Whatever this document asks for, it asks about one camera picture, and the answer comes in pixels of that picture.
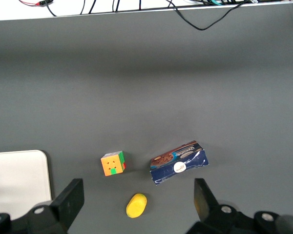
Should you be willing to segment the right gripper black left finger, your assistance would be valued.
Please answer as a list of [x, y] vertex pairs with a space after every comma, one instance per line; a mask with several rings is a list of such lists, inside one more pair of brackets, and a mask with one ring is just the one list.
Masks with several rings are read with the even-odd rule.
[[0, 213], [0, 234], [66, 234], [83, 205], [84, 183], [75, 178], [49, 205], [38, 205], [14, 220]]

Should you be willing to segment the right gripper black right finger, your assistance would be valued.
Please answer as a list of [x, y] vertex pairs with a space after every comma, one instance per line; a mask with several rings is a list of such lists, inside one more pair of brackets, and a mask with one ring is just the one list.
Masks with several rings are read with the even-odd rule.
[[220, 204], [203, 178], [194, 181], [194, 205], [199, 216], [188, 234], [276, 234], [278, 214], [258, 211], [248, 217], [228, 204]]

